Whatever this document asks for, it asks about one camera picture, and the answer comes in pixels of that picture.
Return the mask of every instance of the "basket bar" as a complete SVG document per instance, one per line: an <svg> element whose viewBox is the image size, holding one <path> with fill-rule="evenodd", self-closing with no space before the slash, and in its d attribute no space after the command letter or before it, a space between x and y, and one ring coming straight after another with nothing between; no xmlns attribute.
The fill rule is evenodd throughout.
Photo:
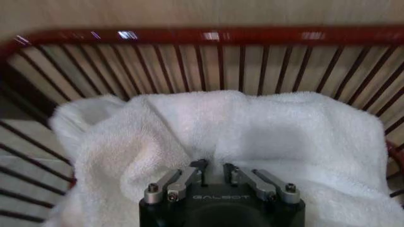
<svg viewBox="0 0 404 227"><path fill-rule="evenodd" d="M17 199L17 200L24 201L24 202L28 202L30 204L46 207L46 208L52 208L54 206L53 204L50 204L50 203L48 203L45 201L37 200L37 199L30 198L30 197L28 197L25 195L21 195L18 193L10 192L10 191L8 191L8 190L5 190L2 188L0 188L0 195L10 197L10 198Z"/></svg>
<svg viewBox="0 0 404 227"><path fill-rule="evenodd" d="M42 189L46 189L48 191L50 191L50 192L53 192L53 193L56 193L56 194L58 194L58 195L64 195L64 194L65 194L65 193L64 193L61 190L58 190L57 188L49 186L49 185L45 184L45 183L38 182L37 180L32 179L30 177L28 177L28 176L20 174L20 173L17 173L16 171L13 171L13 170L10 170L10 169L2 167L2 166L0 166L0 173L4 173L4 174L6 174L6 175L9 175L9 176L17 178L17 179L20 179L21 181L24 181L24 182L26 182L26 183L29 183L29 184L32 184L32 185L34 185L34 186L37 186L37 187L40 187L40 188L42 188Z"/></svg>
<svg viewBox="0 0 404 227"><path fill-rule="evenodd" d="M53 157L56 157L65 164L70 165L68 159L64 156L61 156L56 151L50 150L41 143L38 143L36 140L33 140L29 136L26 136L22 132L20 132L16 128L13 128L8 123L5 123L4 121L0 121L0 126L2 128L5 128L8 131L10 131L13 134L16 134L21 139L24 139L30 144L33 144L37 148L44 150L48 154L50 154Z"/></svg>
<svg viewBox="0 0 404 227"><path fill-rule="evenodd" d="M38 218L38 217L34 217L34 216L30 216L26 214L21 214L21 213L17 213L13 211L8 211L8 210L0 210L0 216L16 218L16 219L36 222L36 223L41 223L45 221L42 218Z"/></svg>
<svg viewBox="0 0 404 227"><path fill-rule="evenodd" d="M41 44L401 45L404 25L57 29L20 34L0 46L0 61Z"/></svg>

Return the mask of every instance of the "red metal basket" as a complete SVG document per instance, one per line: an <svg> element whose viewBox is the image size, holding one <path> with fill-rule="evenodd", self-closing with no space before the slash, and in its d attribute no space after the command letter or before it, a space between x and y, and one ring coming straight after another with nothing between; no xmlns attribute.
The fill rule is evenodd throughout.
<svg viewBox="0 0 404 227"><path fill-rule="evenodd" d="M285 51L282 54L282 60L280 61L280 69L277 72L277 79L270 79L268 76L268 56L269 50L273 46L285 46ZM104 47L108 47L113 58L116 60L116 65L110 63L110 55L105 54ZM122 54L121 46L130 48L133 52L133 58ZM154 62L149 62L144 56L142 47L150 47L150 51L154 55ZM169 75L169 66L166 64L166 57L164 57L161 46L170 46L173 48L173 61L176 62L176 67L178 70L180 84L174 84L173 76ZM182 46L190 47L193 51L194 66L197 71L197 86L192 86L189 70L186 67L186 60L189 55L184 54L181 50ZM289 91L298 91L301 86L301 81L304 79L304 73L306 70L308 62L313 55L313 48L320 46L333 46L334 50L332 57L329 58L328 64L324 66L321 73L321 78L318 81L313 81L314 84L312 91L318 93L324 92L324 87L333 77L334 66L340 63L340 56L344 50L350 46L358 46L360 51L357 56L354 56L353 61L346 65L346 73L342 77L337 78L338 82L333 83L333 92L326 94L334 99L345 101L352 105L362 92L368 89L372 80L374 80L374 75L377 75L380 69L385 67L385 62L392 56L396 58L402 57L402 54L396 54L397 49L404 46L404 26L302 26L302 27L233 27L233 28L122 28L122 29L62 29L62 30L46 30L29 33L26 35L17 35L13 39L6 41L0 45L0 92L5 99L8 99L12 104L26 113L34 121L42 124L44 127L48 126L48 118L52 116L56 106L66 101L76 98L88 98L93 95L100 95L105 93L114 94L120 96L124 100L128 100L133 95L149 94L149 93L176 93L176 92L189 92L194 90L214 90L214 86L210 85L212 81L208 80L206 76L206 59L202 57L202 48L209 46L210 50L216 52L216 65L217 65L217 89L229 89L229 85L225 80L225 48L232 46L237 51L237 89L245 92L245 83L248 82L249 76L245 73L245 68L248 65L246 60L246 49L250 46L260 49L260 65L258 65L258 75L256 83L256 95L262 95L268 93L280 93L286 91L282 89L285 82L285 72L289 67L290 56L293 50L297 46L304 47L304 54L297 67L296 78L292 83L292 88ZM365 76L361 78L361 82L356 89L349 91L348 98L342 99L341 95L346 91L346 86L352 81L357 69L368 56L368 53L373 48L382 46L384 52L376 59L374 64L369 66L369 70ZM60 55L52 55L48 47L57 48L62 55L62 61L60 61ZM32 57L29 51L34 49L41 57L41 64L37 63L37 59ZM29 78L29 74L22 73L18 68L16 68L12 63L13 58L18 58L25 65L38 74L44 83L48 87L53 89L53 94L57 94L60 98L54 98L52 95L44 92L44 89L37 87L34 81ZM397 59L402 61L397 64L397 67L392 69L392 73L381 76L380 84L369 91L369 96L365 98L362 104L357 104L356 107L364 111L369 111L376 103L380 103L380 108L373 108L370 113L377 117L381 117L390 107L402 101L404 84L400 75L404 71L404 59ZM54 75L48 72L42 66L42 62L46 63L46 67L60 74L64 84L62 86L54 81ZM86 83L86 89L92 92L85 92L84 85L73 80L72 74L69 73L69 67L66 67L66 62L74 67L74 70L81 76L81 81ZM136 62L140 65L144 75L144 84L140 83L138 76L129 69L129 64ZM157 77L152 72L156 64L160 76ZM88 69L92 70L94 77L88 75ZM273 83L273 91L264 92L265 84ZM392 93L389 93L388 98L380 100L382 95L386 94L386 90L394 87ZM385 135L389 136L390 133L401 135L398 140L398 145L393 145L392 142L388 144L388 155L392 157L398 165L398 172L394 173L388 178L394 176L404 176L404 128L400 127L404 122L404 112L398 111L398 116L393 123L389 123L385 128ZM0 121L0 126L13 133L16 137L22 138L26 142L38 147L44 152L50 154L54 158L69 163L66 158L64 158L56 151L44 146L34 136L26 135L26 133L10 126L4 120ZM36 165L44 171L49 172L60 179L73 183L73 179L60 172L54 171L52 168L41 164L34 158L29 157L24 152L17 151L5 144L0 144L0 149L6 151L9 154L17 156L30 164ZM50 191L58 195L64 195L64 192L41 183L36 179L29 178L17 171L0 166L0 172L8 176L12 176L21 181L32 184L44 190ZM392 196L404 193L402 190L394 192ZM40 201L26 195L14 193L9 190L0 189L0 194L2 196L10 197L13 199L21 200L26 203L36 204L45 208L52 208L52 204L46 201ZM28 220L32 222L42 222L42 217L34 217L29 214L22 214L20 212L0 210L0 215L17 218L21 220Z"/></svg>

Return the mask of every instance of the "basket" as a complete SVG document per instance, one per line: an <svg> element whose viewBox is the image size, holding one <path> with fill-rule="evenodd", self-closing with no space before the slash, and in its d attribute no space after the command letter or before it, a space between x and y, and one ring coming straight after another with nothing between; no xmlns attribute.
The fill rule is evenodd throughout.
<svg viewBox="0 0 404 227"><path fill-rule="evenodd" d="M322 93L380 117L397 164L388 179L404 179L402 71L401 25L94 28L17 35L0 45L0 126L6 135L0 149L29 167L1 162L6 208L0 216L16 226L44 221L74 183L48 118L61 103L108 93L122 100L224 89L258 96ZM53 184L41 181L44 176ZM10 181L14 188L6 187Z"/></svg>

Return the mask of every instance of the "metal rod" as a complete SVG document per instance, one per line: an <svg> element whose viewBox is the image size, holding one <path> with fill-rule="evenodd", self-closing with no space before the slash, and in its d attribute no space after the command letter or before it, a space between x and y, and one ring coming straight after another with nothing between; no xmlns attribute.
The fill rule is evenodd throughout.
<svg viewBox="0 0 404 227"><path fill-rule="evenodd" d="M384 134L388 135L404 123L404 116L388 127Z"/></svg>
<svg viewBox="0 0 404 227"><path fill-rule="evenodd" d="M42 69L34 63L34 61L29 58L29 56L22 51L17 52L17 55L20 55L25 59L25 61L28 62L28 64L32 66L32 68L34 68L34 70L37 71L37 73L42 76L42 78L45 79L45 81L50 84L50 86L54 88L54 90L58 92L58 94L62 96L62 98L66 101L70 101L70 98L68 97L68 95L64 93L64 91L60 89L60 87L52 81L50 77L46 75L46 73L42 71Z"/></svg>
<svg viewBox="0 0 404 227"><path fill-rule="evenodd" d="M32 159L30 157L28 157L21 152L18 152L14 149L12 149L10 147L5 146L2 143L0 143L0 149L2 149L4 151L6 151L12 155L17 156L20 159L22 159L24 161L29 162L32 165L34 165L38 168L41 168L42 170L45 170L48 173L50 173L54 176L57 176L60 179L62 179L62 180L65 180L68 182L72 182L72 179L69 177L66 177L60 172L57 172L56 170L53 170L52 168L49 168L48 166L45 166L44 164L41 164L38 161L36 161L34 159Z"/></svg>
<svg viewBox="0 0 404 227"><path fill-rule="evenodd" d="M185 91L189 92L188 80L186 80L185 69L184 69L184 61L182 61L181 50L178 48L178 45L174 45L174 49L176 49L176 56L177 56L177 61L178 61L178 70L181 72L184 88L185 88Z"/></svg>
<svg viewBox="0 0 404 227"><path fill-rule="evenodd" d="M157 93L157 89L156 89L156 85L154 85L154 82L153 82L153 79L152 79L152 75L150 75L150 72L146 68L146 64L145 64L145 61L144 61L144 58L142 58L142 55L141 55L141 52L140 52L140 49L136 45L132 46L134 52L136 52L136 55L137 55L137 58L138 58L138 62L141 64L141 68L142 68L142 71L145 73L145 76L146 76L146 80L150 84L150 87L152 87L152 91L153 93Z"/></svg>
<svg viewBox="0 0 404 227"><path fill-rule="evenodd" d="M392 96L392 98L389 99L389 101L384 104L384 106L381 107L381 109L377 111L376 116L380 117L382 115L382 113L388 110L388 108L392 106L392 104L397 101L397 99L401 97L404 93L404 86L401 87L401 89L396 92L396 94Z"/></svg>
<svg viewBox="0 0 404 227"><path fill-rule="evenodd" d="M98 76L98 78L100 78L100 80L101 80L101 82L102 82L102 84L104 84L104 86L105 86L108 92L109 92L110 94L116 95L116 93L114 93L114 91L113 91L113 89L112 89L112 86L109 85L108 81L105 80L105 77L104 77L104 75L101 74L101 71L100 71L98 67L97 67L96 64L94 64L94 61L93 61L92 58L89 57L89 54L88 54L88 52L85 51L84 47L82 47L81 45L77 45L77 48L78 48L80 53L82 54L82 56L84 56L84 58L85 58L88 64L90 65L90 67L92 67L92 69L93 69L93 71L94 71L94 74Z"/></svg>
<svg viewBox="0 0 404 227"><path fill-rule="evenodd" d="M120 91L121 91L124 100L128 100L128 99L129 99L129 94L128 94L128 92L126 92L126 90L125 90L125 88L124 88L124 86L122 86L122 84L121 84L121 82L120 82L120 80L118 80L118 77L117 77L117 75L116 75L116 73L114 73L114 71L113 71L113 69L112 69L112 67L110 67L110 64L108 63L106 57L105 57L105 55L104 55L104 53L102 53L100 47L98 47L97 45L92 45L92 47L93 47L93 49L94 49L96 54L97 54L98 57L100 57L100 60L101 60L104 66L105 66L105 68L106 68L106 71L108 71L108 73L109 73L109 75L110 75L110 77L112 77L112 79L113 79L113 82L114 82L114 83L117 84L117 86L118 86L118 89L120 89Z"/></svg>
<svg viewBox="0 0 404 227"><path fill-rule="evenodd" d="M134 80L133 80L133 77L132 77L132 74L130 74L128 65L126 65L126 63L125 63L125 61L124 61L124 58L121 57L121 54L120 54L120 52L118 52L116 46L114 46L114 45L110 45L110 48L112 48L112 50L113 50L113 53L114 53L116 58L118 59L118 63L120 63L120 65L121 65L121 67L124 68L126 77L128 77L128 79L129 79L129 81L130 81L130 84L132 84L132 86L133 86L133 88L134 88L134 91L136 91L137 94L141 94L141 92L140 92L140 90L138 90L138 86L137 86L137 84L136 84L136 82L134 82Z"/></svg>
<svg viewBox="0 0 404 227"><path fill-rule="evenodd" d="M26 113L42 126L45 126L48 129L50 127L48 126L48 118L42 115L40 115L37 112L32 111L32 107L29 107L24 102L18 100L18 98L14 97L14 95L6 91L2 86L0 86L0 94L10 100L12 104L24 112Z"/></svg>
<svg viewBox="0 0 404 227"><path fill-rule="evenodd" d="M196 54L196 61L197 61L197 69L200 72L200 80L201 80L201 89L202 91L206 91L206 84L204 80L204 72L202 72L202 55L201 55L201 49L198 45L194 45L194 54Z"/></svg>
<svg viewBox="0 0 404 227"><path fill-rule="evenodd" d="M394 178L394 177L397 177L397 176L400 176L400 175L401 175L401 172L397 171L397 172L394 172L393 174L388 175L385 179L386 179L386 180L390 180L392 178Z"/></svg>
<svg viewBox="0 0 404 227"><path fill-rule="evenodd" d="M258 96L262 95L265 72L266 72L266 64L268 64L268 53L269 53L269 47L264 46L264 49L262 49L262 60L261 60L261 71L260 71L260 81L258 81L258 90L257 90L257 95Z"/></svg>
<svg viewBox="0 0 404 227"><path fill-rule="evenodd" d="M348 71L348 73L345 75L345 78L342 79L342 82L341 82L341 84L340 84L340 86L338 86L338 88L336 90L336 93L334 93L334 96L333 96L334 99L340 98L341 93L344 91L344 88L346 86L346 83L348 83L349 79L352 78L352 76L353 76L353 74L354 74L354 72L356 72L356 70L357 70L361 62L364 61L365 56L366 56L369 50L370 50L370 48L368 46L361 49L361 51L358 53L358 56L357 56L357 58L356 58L356 60L353 62L353 65L352 65L352 67L350 67L350 69L349 69L349 71Z"/></svg>
<svg viewBox="0 0 404 227"><path fill-rule="evenodd" d="M382 56L380 57L378 61L376 62L370 72L368 73L364 81L360 83L358 88L356 89L352 97L349 98L346 104L352 105L352 103L356 101L358 95L361 94L362 90L366 88L369 82L372 81L376 73L378 72L380 68L382 67L385 61L388 60L388 58L390 57L393 51L396 50L396 46L392 46L386 49L386 51L384 52Z"/></svg>
<svg viewBox="0 0 404 227"><path fill-rule="evenodd" d="M40 144L36 140L33 140L29 136L26 136L21 131L13 128L8 123L0 121L0 126L70 166L70 163L64 156L61 156L57 152L46 148L42 144Z"/></svg>
<svg viewBox="0 0 404 227"><path fill-rule="evenodd" d="M238 91L244 89L244 70L245 69L245 46L240 46L240 62L238 62Z"/></svg>
<svg viewBox="0 0 404 227"><path fill-rule="evenodd" d="M8 211L8 210L0 210L0 216L16 218L16 219L36 222L36 223L41 223L45 221L42 218L38 218L38 217L34 217L34 216L30 216L26 214L21 214L21 213L17 213L13 211Z"/></svg>
<svg viewBox="0 0 404 227"><path fill-rule="evenodd" d="M76 58L73 57L72 53L69 52L68 48L64 45L58 45L58 47L61 48L64 54L68 56L68 59L70 60L70 62L73 63L76 69L78 70L80 74L82 75L86 83L89 84L89 86L92 87L92 89L94 90L96 94L100 95L101 91L100 89L96 87L93 81L90 80L86 72L84 71L80 63L77 62Z"/></svg>
<svg viewBox="0 0 404 227"><path fill-rule="evenodd" d="M304 53L298 73L297 73L296 80L294 80L294 85L293 85L293 88L292 88L293 92L297 91L297 89L298 89L298 85L300 85L300 82L301 82L301 79L302 79L302 74L304 74L304 71L305 71L305 67L308 66L309 56L310 56L312 50L313 50L313 48L310 46L306 47L306 49L305 49L305 53Z"/></svg>
<svg viewBox="0 0 404 227"><path fill-rule="evenodd" d="M400 76L400 74L402 73L402 71L404 71L404 62L401 63L401 65L398 66L398 68L392 73L390 77L386 79L386 81L384 82L384 84L378 88L377 92L374 93L374 95L369 99L368 103L365 104L362 110L368 110L368 108L373 105L373 103L377 101L378 97L384 93L385 89L394 82L394 80L397 79L397 77Z"/></svg>
<svg viewBox="0 0 404 227"><path fill-rule="evenodd" d="M225 69L222 60L222 46L217 46L217 61L218 61L218 87L220 90L225 89Z"/></svg>
<svg viewBox="0 0 404 227"><path fill-rule="evenodd" d="M5 167L2 167L2 166L0 166L0 173L4 173L4 174L6 174L6 175L9 175L9 176L17 178L17 179L20 179L21 181L25 181L26 183L29 183L29 184L32 184L32 185L34 185L34 186L37 186L37 187L40 187L40 188L42 188L42 189L46 189L48 191L50 191L50 192L53 192L53 193L56 193L56 194L58 194L58 195L64 195L64 194L65 194L65 193L64 193L61 190L58 190L57 188L49 186L48 184L44 184L44 183L38 182L37 180L32 179L30 177L28 177L28 176L20 174L20 173L17 173L16 171L12 171L10 169L8 169L8 168L5 168Z"/></svg>
<svg viewBox="0 0 404 227"><path fill-rule="evenodd" d="M274 89L276 94L280 93L280 88L282 87L282 82L284 82L284 78L285 78L285 70L288 68L292 50L293 50L292 46L288 46L286 49L285 49L282 66L281 66L281 69L280 69L278 79L277 79L277 84L276 84L276 89Z"/></svg>
<svg viewBox="0 0 404 227"><path fill-rule="evenodd" d="M401 194L404 194L404 189L400 189L400 190L394 191L394 192L390 194L390 198L392 198L392 197L396 197L396 196L398 196L398 195L401 195Z"/></svg>
<svg viewBox="0 0 404 227"><path fill-rule="evenodd" d="M153 48L154 48L154 52L156 52L156 56L157 56L157 60L158 60L158 64L160 64L160 68L161 68L161 72L162 72L162 76L164 76L164 79L165 79L165 83L166 83L166 86L168 86L168 90L173 94L174 90L172 88L172 84L170 84L170 81L169 81L168 71L166 71L166 68L165 68L165 64L164 64L160 48L158 48L157 45L153 45Z"/></svg>
<svg viewBox="0 0 404 227"><path fill-rule="evenodd" d="M45 201L41 201L41 200L37 200L34 198L30 198L22 194L18 194L18 193L14 193L14 192L10 192L2 188L0 188L0 195L4 195L6 197L10 197L13 199L17 199L20 201L24 201L24 202L28 202L30 204L34 204L34 205L38 205L38 206L42 206L42 207L46 207L46 208L52 208L54 205L45 202Z"/></svg>
<svg viewBox="0 0 404 227"><path fill-rule="evenodd" d="M60 73L60 75L62 76L62 78L65 79L65 81L68 82L68 84L70 85L70 87L73 88L73 90L77 92L78 96L81 98L85 97L85 95L82 94L82 91L78 89L78 87L76 86L76 84L70 80L68 74L61 69L60 65L57 64L57 62L54 61L54 59L50 57L50 55L48 54L48 52L45 51L45 49L41 46L37 46L36 48L41 52L41 54L44 55L45 59L50 62L53 68Z"/></svg>
<svg viewBox="0 0 404 227"><path fill-rule="evenodd" d="M322 78L321 78L321 81L320 81L320 84L317 86L317 89L316 89L316 92L317 93L321 93L322 91L322 88L324 88L324 85L325 85L325 82L328 80L328 77L333 71L333 68L334 68L334 65L340 59L340 56L341 56L341 53L344 51L344 47L342 46L338 46L338 48L336 49L334 53L333 53L333 58L330 59L329 63L328 63L328 67L326 67L326 70L324 72L324 75L322 75Z"/></svg>

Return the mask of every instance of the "screw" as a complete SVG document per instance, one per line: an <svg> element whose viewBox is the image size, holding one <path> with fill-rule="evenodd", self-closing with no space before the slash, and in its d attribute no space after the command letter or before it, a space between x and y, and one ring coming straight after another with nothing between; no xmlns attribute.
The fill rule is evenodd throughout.
<svg viewBox="0 0 404 227"><path fill-rule="evenodd" d="M174 202L177 200L178 195L174 192L168 193L168 201Z"/></svg>
<svg viewBox="0 0 404 227"><path fill-rule="evenodd" d="M148 192L156 192L158 190L158 185L156 183L150 183L146 187Z"/></svg>
<svg viewBox="0 0 404 227"><path fill-rule="evenodd" d="M269 202L274 202L276 201L276 193L274 192L269 192L268 193L268 201Z"/></svg>
<svg viewBox="0 0 404 227"><path fill-rule="evenodd" d="M286 183L285 184L285 191L294 193L296 192L296 185L293 183Z"/></svg>

